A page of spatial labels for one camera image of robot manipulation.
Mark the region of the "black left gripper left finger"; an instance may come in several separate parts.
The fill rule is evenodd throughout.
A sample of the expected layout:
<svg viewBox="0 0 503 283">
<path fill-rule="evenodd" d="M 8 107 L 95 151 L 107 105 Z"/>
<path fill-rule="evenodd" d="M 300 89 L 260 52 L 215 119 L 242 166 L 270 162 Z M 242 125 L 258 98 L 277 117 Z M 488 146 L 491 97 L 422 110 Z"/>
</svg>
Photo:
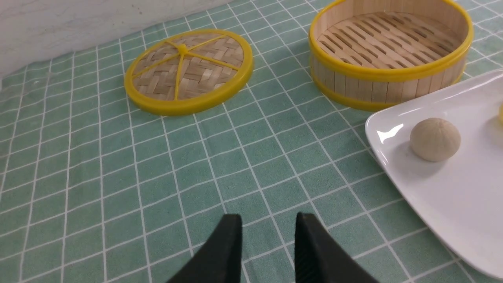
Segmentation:
<svg viewBox="0 0 503 283">
<path fill-rule="evenodd" d="M 241 253 L 241 217 L 224 214 L 204 245 L 168 282 L 239 283 Z"/>
</svg>

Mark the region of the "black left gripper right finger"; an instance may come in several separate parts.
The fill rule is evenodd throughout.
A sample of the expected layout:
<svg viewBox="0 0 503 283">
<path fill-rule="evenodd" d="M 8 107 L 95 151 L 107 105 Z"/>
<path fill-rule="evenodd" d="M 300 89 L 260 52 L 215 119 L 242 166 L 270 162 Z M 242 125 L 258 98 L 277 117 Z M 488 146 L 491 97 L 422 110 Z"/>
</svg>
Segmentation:
<svg viewBox="0 0 503 283">
<path fill-rule="evenodd" d="M 312 213 L 298 212 L 295 224 L 297 283 L 377 283 L 332 238 Z"/>
</svg>

